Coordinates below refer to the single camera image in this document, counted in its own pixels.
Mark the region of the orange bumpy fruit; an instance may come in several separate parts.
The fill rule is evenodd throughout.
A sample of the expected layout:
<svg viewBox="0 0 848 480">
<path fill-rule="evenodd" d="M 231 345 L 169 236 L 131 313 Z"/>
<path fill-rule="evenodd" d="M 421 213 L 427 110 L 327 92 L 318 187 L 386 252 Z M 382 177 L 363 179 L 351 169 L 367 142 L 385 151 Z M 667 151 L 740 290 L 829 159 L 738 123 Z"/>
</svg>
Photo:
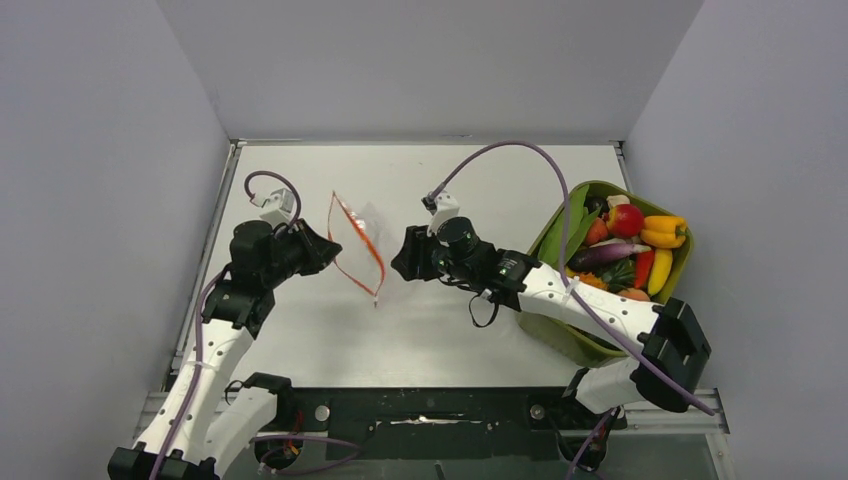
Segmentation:
<svg viewBox="0 0 848 480">
<path fill-rule="evenodd" d="M 591 272 L 575 272 L 567 270 L 567 274 L 571 279 L 579 280 L 581 283 L 592 286 L 599 290 L 607 291 L 609 286 L 600 277 Z"/>
</svg>

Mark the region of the orange yellow bell pepper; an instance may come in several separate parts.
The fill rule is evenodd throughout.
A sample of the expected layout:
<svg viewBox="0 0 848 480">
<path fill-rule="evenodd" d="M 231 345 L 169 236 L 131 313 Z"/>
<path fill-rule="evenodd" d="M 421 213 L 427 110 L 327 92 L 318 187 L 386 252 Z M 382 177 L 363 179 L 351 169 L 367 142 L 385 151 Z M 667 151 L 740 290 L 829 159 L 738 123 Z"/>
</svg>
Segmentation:
<svg viewBox="0 0 848 480">
<path fill-rule="evenodd" d="M 660 249 L 676 249 L 686 241 L 688 223 L 677 216 L 648 216 L 640 231 L 640 239 L 647 245 Z"/>
</svg>

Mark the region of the clear orange zip bag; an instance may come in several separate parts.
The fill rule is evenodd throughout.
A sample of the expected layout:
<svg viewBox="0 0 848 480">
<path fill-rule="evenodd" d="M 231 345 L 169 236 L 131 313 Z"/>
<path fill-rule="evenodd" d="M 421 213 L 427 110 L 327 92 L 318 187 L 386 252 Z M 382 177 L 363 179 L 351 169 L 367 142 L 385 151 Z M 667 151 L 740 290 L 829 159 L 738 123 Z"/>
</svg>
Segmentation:
<svg viewBox="0 0 848 480">
<path fill-rule="evenodd" d="M 392 237 L 373 202 L 353 204 L 333 190 L 327 210 L 327 237 L 342 246 L 336 269 L 378 309 L 389 282 Z"/>
</svg>

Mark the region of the red apple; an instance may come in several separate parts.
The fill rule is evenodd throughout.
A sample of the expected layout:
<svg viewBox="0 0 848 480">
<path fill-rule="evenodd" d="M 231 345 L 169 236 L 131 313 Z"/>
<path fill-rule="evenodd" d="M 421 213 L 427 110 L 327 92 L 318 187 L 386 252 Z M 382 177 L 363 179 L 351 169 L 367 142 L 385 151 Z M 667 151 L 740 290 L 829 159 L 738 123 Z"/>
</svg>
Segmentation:
<svg viewBox="0 0 848 480">
<path fill-rule="evenodd" d="M 644 225 L 644 214 L 632 204 L 619 204 L 612 207 L 606 221 L 608 233 L 623 239 L 638 236 Z"/>
</svg>

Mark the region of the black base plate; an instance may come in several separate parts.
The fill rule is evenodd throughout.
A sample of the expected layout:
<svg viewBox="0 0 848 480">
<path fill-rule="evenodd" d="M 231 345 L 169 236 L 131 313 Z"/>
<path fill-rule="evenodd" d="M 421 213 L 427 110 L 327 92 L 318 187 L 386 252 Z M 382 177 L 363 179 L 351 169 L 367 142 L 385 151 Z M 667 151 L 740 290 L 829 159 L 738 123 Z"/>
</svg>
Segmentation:
<svg viewBox="0 0 848 480">
<path fill-rule="evenodd" d="M 328 460 L 359 445 L 364 460 L 552 461 L 559 440 L 586 436 L 601 418 L 562 387 L 294 387 L 276 407 L 261 430 L 341 440 Z"/>
</svg>

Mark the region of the orange peach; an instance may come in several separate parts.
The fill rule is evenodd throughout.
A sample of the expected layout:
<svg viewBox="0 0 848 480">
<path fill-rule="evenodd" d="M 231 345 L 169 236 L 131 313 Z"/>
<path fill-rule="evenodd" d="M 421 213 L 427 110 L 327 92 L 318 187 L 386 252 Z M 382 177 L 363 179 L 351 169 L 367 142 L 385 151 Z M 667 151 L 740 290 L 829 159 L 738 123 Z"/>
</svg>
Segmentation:
<svg viewBox="0 0 848 480">
<path fill-rule="evenodd" d="M 601 218 L 595 218 L 586 233 L 583 244 L 592 247 L 607 240 L 609 236 L 606 222 Z"/>
</svg>

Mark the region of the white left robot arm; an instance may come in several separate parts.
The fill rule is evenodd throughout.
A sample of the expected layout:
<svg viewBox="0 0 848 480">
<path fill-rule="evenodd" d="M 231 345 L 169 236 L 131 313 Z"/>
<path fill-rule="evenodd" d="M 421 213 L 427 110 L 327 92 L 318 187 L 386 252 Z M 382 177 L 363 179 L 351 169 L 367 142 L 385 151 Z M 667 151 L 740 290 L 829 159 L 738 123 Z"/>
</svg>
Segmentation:
<svg viewBox="0 0 848 480">
<path fill-rule="evenodd" d="M 154 419 L 134 445 L 112 454 L 112 479 L 220 479 L 259 430 L 286 408 L 289 379 L 254 374 L 236 400 L 216 411 L 234 370 L 275 306 L 274 290 L 315 275 L 342 252 L 306 221 L 238 225 L 230 260 L 203 289 L 194 347 Z"/>
</svg>

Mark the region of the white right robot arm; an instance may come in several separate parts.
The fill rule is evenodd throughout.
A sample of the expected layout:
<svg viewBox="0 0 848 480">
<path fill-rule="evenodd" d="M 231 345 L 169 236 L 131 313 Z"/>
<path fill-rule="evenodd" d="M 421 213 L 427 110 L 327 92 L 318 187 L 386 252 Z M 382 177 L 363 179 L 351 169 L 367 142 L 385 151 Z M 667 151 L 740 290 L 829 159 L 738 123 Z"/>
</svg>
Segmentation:
<svg viewBox="0 0 848 480">
<path fill-rule="evenodd" d="M 481 240 L 462 216 L 436 233 L 408 227 L 391 266 L 406 281 L 455 280 L 497 306 L 578 327 L 624 351 L 626 359 L 574 375 L 562 400 L 572 425 L 641 401 L 672 413 L 715 413 L 694 393 L 711 349 L 679 300 L 631 300 L 569 279 L 535 257 Z"/>
</svg>

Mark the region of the peach near bin edge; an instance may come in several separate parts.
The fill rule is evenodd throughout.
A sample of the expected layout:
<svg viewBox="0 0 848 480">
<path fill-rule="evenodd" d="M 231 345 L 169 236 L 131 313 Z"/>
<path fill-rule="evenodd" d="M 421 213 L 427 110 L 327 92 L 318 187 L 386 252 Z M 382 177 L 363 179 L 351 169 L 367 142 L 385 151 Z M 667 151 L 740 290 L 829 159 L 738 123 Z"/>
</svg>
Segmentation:
<svg viewBox="0 0 848 480">
<path fill-rule="evenodd" d="M 652 301 L 650 295 L 647 292 L 645 292 L 641 289 L 637 289 L 637 288 L 628 288 L 628 289 L 620 290 L 618 292 L 618 295 L 620 297 L 627 298 L 627 299 L 634 300 L 634 301 L 645 301 L 645 302 L 651 302 Z"/>
</svg>

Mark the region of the purple eggplant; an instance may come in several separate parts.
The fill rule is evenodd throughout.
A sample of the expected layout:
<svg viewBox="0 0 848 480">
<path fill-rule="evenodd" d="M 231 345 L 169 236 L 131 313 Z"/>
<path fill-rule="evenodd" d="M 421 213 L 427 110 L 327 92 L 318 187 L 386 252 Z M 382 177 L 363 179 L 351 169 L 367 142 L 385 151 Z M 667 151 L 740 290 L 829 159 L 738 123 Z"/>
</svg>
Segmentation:
<svg viewBox="0 0 848 480">
<path fill-rule="evenodd" d="M 645 253 L 650 250 L 650 246 L 643 244 L 605 244 L 579 250 L 569 259 L 567 266 L 578 272 L 592 271 L 631 255 Z"/>
</svg>

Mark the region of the olive green plastic bin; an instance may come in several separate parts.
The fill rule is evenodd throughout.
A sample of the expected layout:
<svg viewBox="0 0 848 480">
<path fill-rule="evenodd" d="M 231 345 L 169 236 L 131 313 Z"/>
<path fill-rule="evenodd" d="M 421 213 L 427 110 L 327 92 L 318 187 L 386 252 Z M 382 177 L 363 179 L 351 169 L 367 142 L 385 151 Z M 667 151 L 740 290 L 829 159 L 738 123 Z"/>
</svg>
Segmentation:
<svg viewBox="0 0 848 480">
<path fill-rule="evenodd" d="M 660 207 L 612 183 L 598 180 L 587 182 L 591 184 L 591 187 L 589 198 L 585 205 L 587 207 L 599 207 L 600 214 L 597 218 L 601 218 L 605 222 L 607 221 L 608 211 L 612 207 L 624 203 L 637 206 L 645 218 L 648 216 L 677 216 L 668 209 Z M 639 236 L 633 239 L 623 239 L 610 235 L 607 240 L 592 247 L 629 242 L 641 243 L 642 240 Z M 578 248 L 577 252 L 586 248 L 589 247 L 583 244 Z M 693 248 L 694 234 L 688 227 L 685 243 L 679 248 L 671 249 L 673 252 L 673 264 L 670 276 L 660 293 L 650 296 L 652 301 L 665 303 L 671 298 Z M 631 255 L 602 268 L 584 272 L 591 272 L 600 277 L 608 284 L 608 292 L 618 294 L 620 290 L 634 288 L 635 259 L 636 255 Z M 609 340 L 600 338 L 594 333 L 587 332 L 579 327 L 567 325 L 561 321 L 553 320 L 539 314 L 519 313 L 517 315 L 517 323 L 531 338 L 553 348 L 582 367 L 595 367 L 608 360 L 626 356 L 624 351 L 614 346 Z"/>
</svg>

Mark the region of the red chili pepper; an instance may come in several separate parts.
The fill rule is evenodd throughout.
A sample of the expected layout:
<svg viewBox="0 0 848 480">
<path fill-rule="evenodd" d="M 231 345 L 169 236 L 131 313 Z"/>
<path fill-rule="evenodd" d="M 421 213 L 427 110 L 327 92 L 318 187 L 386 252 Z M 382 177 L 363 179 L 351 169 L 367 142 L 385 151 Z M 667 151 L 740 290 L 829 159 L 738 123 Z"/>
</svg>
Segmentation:
<svg viewBox="0 0 848 480">
<path fill-rule="evenodd" d="M 634 263 L 634 288 L 644 289 L 647 286 L 654 259 L 655 251 L 653 249 L 636 255 Z"/>
</svg>

